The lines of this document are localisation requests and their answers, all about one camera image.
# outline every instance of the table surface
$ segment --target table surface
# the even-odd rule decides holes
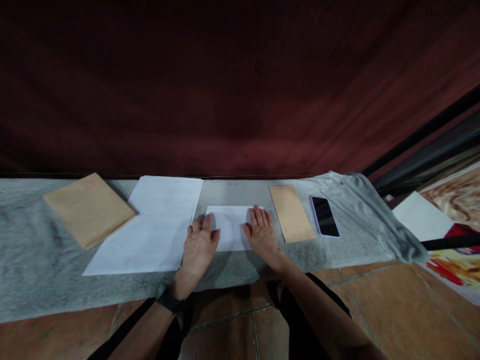
[[[82,276],[97,251],[81,250],[43,194],[73,180],[0,179],[0,322],[79,311],[151,297],[174,271]],[[137,180],[107,183],[125,200]],[[340,238],[285,243],[270,185],[294,185],[312,228],[310,196],[327,198]],[[329,172],[296,180],[205,180],[195,216],[208,205],[252,206],[272,212],[280,247],[304,272],[399,259],[426,261],[421,243],[394,217],[361,174]],[[196,291],[252,284],[274,277],[252,251],[218,252]]]

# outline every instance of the brown envelope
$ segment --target brown envelope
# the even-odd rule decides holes
[[[314,239],[315,233],[293,185],[269,186],[286,243]]]
[[[93,248],[136,215],[97,173],[43,198],[84,250]]]

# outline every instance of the colorful artwork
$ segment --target colorful artwork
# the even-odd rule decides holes
[[[480,306],[480,246],[430,251],[430,261],[422,266]]]
[[[480,232],[480,167],[421,191],[421,195],[458,224]]]

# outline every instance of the floor tile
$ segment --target floor tile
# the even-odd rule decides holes
[[[339,269],[321,269],[311,272],[319,278],[325,285],[330,286],[343,280]]]
[[[196,292],[193,294],[192,300],[194,303],[194,326],[208,324],[250,310],[247,285]]]
[[[345,284],[333,285],[331,290],[338,295],[338,297],[343,301],[346,307],[350,310],[350,315],[353,321],[363,330],[363,332],[369,337],[372,338],[365,321],[362,319],[357,307],[354,304],[352,296],[350,295],[349,289]]]
[[[390,260],[390,261],[382,261],[382,262],[374,262],[371,264],[366,265],[358,265],[358,266],[348,266],[342,267],[340,269],[341,276],[344,280],[348,280],[356,275],[365,274],[371,272],[373,270],[378,270],[385,266],[390,266],[394,264],[401,264],[398,260]]]
[[[267,283],[265,281],[258,281],[250,285],[250,296],[252,309],[272,303],[272,299],[267,290]]]
[[[188,334],[179,360],[255,359],[251,314]]]
[[[289,326],[279,310],[268,307],[253,313],[261,360],[289,358]]]
[[[124,323],[124,321],[127,320],[129,316],[132,315],[133,312],[137,310],[139,306],[145,302],[145,300],[146,299],[124,302],[121,305],[120,311],[118,312],[118,316],[116,317],[114,331],[117,331],[117,329]]]
[[[470,334],[480,347],[480,306],[473,305],[420,266],[415,265],[414,269],[428,284],[434,296],[441,301],[460,326]]]
[[[480,352],[433,298],[412,265],[346,283],[389,359],[478,359]]]
[[[0,324],[2,359],[86,359],[109,336],[117,305]]]

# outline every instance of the fabric backdrop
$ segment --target fabric backdrop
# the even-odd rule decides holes
[[[476,1],[0,5],[0,172],[361,171],[480,84]]]

